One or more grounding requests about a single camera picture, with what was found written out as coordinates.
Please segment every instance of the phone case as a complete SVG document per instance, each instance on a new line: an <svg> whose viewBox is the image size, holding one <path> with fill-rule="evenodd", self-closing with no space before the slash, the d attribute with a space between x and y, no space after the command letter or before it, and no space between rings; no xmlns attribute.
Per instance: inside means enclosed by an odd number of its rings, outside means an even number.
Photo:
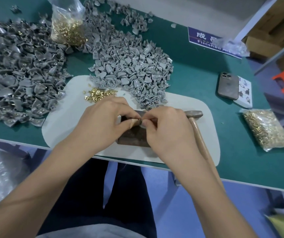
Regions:
<svg viewBox="0 0 284 238"><path fill-rule="evenodd" d="M239 98L239 77L230 73L220 73L218 94L228 99L237 100Z"/></svg>

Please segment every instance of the gray shirt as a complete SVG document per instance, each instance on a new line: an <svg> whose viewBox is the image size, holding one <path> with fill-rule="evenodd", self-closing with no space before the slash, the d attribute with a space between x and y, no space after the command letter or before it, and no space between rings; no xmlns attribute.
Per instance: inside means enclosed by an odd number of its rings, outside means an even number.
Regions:
<svg viewBox="0 0 284 238"><path fill-rule="evenodd" d="M36 238L145 238L144 236L109 224L79 226L64 230L49 232Z"/></svg>

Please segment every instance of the left hand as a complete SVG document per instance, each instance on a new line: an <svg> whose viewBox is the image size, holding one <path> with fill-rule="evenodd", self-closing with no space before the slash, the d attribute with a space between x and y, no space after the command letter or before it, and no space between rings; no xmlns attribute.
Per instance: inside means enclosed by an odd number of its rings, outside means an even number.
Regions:
<svg viewBox="0 0 284 238"><path fill-rule="evenodd" d="M116 124L118 116L140 119L124 97L107 96L84 111L77 126L61 141L58 149L76 152L85 162L96 153L109 147L125 131L130 129L131 120Z"/></svg>

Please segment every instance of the wooden hammer handle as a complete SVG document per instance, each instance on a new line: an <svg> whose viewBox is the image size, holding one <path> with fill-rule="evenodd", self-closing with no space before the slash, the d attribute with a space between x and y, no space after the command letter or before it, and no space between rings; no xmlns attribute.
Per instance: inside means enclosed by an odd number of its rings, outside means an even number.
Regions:
<svg viewBox="0 0 284 238"><path fill-rule="evenodd" d="M222 181L220 179L219 173L218 173L217 168L216 168L216 166L215 166L215 164L214 164L214 162L212 160L212 157L211 157L211 155L210 155L210 153L208 151L208 148L207 148L207 146L205 144L205 141L202 138L202 135L201 135L201 132L199 130L199 127L198 127L198 124L197 124L196 120L194 118L188 118L188 120L191 123L191 126L193 128L194 135L195 135L195 140L196 140L199 152L201 153L203 158L208 162L208 164L209 164L209 166L211 168L211 171L214 174L217 182L220 184L220 186L224 190L223 183L222 183Z"/></svg>

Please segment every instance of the dark pants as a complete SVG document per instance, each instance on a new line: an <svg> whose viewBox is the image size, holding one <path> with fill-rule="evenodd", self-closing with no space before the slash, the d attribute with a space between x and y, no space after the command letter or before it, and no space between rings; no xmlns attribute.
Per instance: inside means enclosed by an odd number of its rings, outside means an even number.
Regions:
<svg viewBox="0 0 284 238"><path fill-rule="evenodd" d="M108 203L103 208L108 161L90 159L69 179L38 235L84 225L112 224L156 238L150 198L141 167L118 163Z"/></svg>

